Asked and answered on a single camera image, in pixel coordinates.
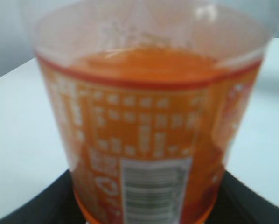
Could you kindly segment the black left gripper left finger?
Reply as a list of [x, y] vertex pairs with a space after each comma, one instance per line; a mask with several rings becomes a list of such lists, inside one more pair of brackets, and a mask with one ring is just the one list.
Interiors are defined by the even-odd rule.
[[69, 171], [29, 202], [0, 219], [0, 224], [85, 224]]

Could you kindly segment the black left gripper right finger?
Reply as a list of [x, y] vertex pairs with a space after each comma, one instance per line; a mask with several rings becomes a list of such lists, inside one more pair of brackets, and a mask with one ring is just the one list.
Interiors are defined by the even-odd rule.
[[279, 224], [279, 207], [225, 172], [207, 224]]

